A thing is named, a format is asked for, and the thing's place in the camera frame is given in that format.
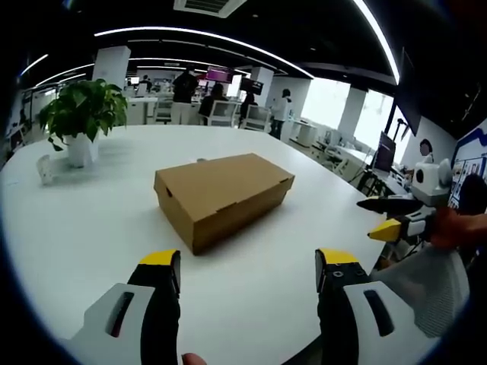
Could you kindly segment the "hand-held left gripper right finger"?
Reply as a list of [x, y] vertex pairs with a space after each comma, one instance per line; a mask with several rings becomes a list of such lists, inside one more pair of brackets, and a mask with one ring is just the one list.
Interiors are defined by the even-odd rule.
[[414, 312], [349, 252], [315, 251], [322, 364], [399, 363]]

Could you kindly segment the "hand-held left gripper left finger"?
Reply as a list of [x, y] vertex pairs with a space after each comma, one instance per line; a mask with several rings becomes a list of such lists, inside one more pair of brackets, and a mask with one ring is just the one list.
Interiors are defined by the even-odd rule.
[[180, 251], [153, 252], [84, 312], [63, 346], [80, 364], [176, 364]]

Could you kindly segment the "person's right hand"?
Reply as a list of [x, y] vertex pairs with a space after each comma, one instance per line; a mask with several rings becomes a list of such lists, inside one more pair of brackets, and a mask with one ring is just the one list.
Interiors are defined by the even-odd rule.
[[440, 208], [434, 216], [431, 244], [453, 249], [486, 245], [486, 213], [461, 215], [452, 208]]

